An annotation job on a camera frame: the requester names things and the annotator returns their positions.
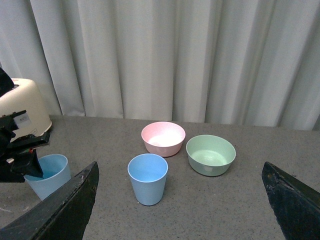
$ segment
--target sticker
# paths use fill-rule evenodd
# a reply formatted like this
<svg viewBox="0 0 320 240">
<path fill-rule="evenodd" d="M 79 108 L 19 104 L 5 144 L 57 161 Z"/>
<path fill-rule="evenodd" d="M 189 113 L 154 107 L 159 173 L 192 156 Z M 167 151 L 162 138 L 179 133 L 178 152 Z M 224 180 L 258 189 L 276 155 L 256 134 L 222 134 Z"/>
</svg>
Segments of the sticker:
<svg viewBox="0 0 320 240">
<path fill-rule="evenodd" d="M 31 121 L 27 113 L 16 116 L 13 120 L 19 129 L 24 128 L 31 124 Z"/>
</svg>

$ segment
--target table surface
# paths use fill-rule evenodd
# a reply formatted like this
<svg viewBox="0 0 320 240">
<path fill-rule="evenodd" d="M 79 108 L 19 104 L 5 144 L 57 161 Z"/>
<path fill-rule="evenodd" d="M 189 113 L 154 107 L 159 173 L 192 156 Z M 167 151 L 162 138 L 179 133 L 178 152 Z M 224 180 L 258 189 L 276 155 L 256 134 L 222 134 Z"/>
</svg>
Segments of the table surface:
<svg viewBox="0 0 320 240">
<path fill-rule="evenodd" d="M 261 178 L 266 161 L 320 192 L 320 132 L 279 127 L 179 122 L 186 137 L 181 150 L 166 157 L 162 200 L 144 206 L 135 198 L 129 161 L 147 153 L 141 130 L 154 121 L 50 116 L 50 143 L 38 157 L 63 154 L 74 176 L 93 161 L 100 177 L 84 240 L 215 239 L 284 240 Z M 233 144 L 236 158 L 227 172 L 208 177 L 188 162 L 186 143 L 210 134 Z M 1 183 L 0 227 L 40 202 L 27 183 Z"/>
</svg>

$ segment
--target blue cup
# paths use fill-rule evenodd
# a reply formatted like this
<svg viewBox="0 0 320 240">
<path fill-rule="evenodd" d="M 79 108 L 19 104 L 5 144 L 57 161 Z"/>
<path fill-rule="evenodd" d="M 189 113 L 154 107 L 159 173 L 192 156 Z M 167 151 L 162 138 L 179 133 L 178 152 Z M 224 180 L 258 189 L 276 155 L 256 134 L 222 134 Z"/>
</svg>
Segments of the blue cup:
<svg viewBox="0 0 320 240">
<path fill-rule="evenodd" d="M 151 206 L 160 202 L 168 173 L 163 157 L 152 153 L 138 155 L 129 162 L 128 173 L 139 203 Z"/>
<path fill-rule="evenodd" d="M 41 200 L 44 200 L 71 179 L 68 159 L 61 154 L 51 154 L 39 158 L 43 178 L 25 175 L 25 181 Z"/>
</svg>

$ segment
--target toaster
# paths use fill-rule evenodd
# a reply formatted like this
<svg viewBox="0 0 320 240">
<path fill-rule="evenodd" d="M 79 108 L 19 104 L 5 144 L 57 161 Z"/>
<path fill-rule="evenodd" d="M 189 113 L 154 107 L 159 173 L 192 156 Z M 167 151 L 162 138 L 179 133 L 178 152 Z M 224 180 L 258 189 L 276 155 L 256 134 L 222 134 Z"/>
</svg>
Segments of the toaster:
<svg viewBox="0 0 320 240">
<path fill-rule="evenodd" d="M 12 78 L 14 87 L 0 96 L 0 116 L 20 111 L 24 114 L 14 118 L 18 129 L 11 141 L 32 134 L 36 137 L 48 131 L 52 125 L 37 84 L 30 79 Z"/>
</svg>

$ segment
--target curtain fold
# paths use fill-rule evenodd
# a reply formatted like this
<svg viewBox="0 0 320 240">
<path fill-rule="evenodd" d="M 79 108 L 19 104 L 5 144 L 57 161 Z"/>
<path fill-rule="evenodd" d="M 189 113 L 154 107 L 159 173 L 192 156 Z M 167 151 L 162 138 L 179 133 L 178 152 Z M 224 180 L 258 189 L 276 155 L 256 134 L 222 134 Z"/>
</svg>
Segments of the curtain fold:
<svg viewBox="0 0 320 240">
<path fill-rule="evenodd" d="M 318 130 L 320 0 L 0 0 L 50 114 Z"/>
</svg>

